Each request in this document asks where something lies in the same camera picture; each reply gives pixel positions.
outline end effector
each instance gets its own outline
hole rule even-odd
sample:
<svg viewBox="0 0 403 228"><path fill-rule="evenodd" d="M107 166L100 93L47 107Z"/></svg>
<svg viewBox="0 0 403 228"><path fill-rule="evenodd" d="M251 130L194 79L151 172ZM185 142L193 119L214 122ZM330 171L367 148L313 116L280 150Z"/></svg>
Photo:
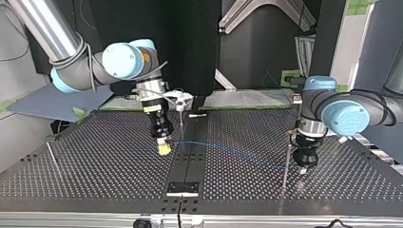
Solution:
<svg viewBox="0 0 403 228"><path fill-rule="evenodd" d="M316 150L328 130L344 143L369 125L395 125L403 122L403 101L376 92L354 89L337 93L336 80L326 76L308 78L302 98L300 120L293 142L293 157L302 167L317 165Z"/></svg>

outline metal rod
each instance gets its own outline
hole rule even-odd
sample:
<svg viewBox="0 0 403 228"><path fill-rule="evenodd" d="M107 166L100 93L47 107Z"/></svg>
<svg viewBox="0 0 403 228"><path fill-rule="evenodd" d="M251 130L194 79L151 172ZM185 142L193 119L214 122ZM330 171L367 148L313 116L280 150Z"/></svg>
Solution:
<svg viewBox="0 0 403 228"><path fill-rule="evenodd" d="M53 150L51 149L51 146L50 146L49 142L47 142L47 147L48 147L49 154L51 156L51 160L53 162L57 163L56 158L54 157L54 154L53 154Z"/></svg>
<svg viewBox="0 0 403 228"><path fill-rule="evenodd" d="M9 0L53 62L73 56L80 39L53 0Z"/></svg>
<svg viewBox="0 0 403 228"><path fill-rule="evenodd" d="M292 147L291 144L287 145L287 154L285 157L285 169L284 169L284 177L282 179L282 188L287 187L288 167L290 166L291 147Z"/></svg>

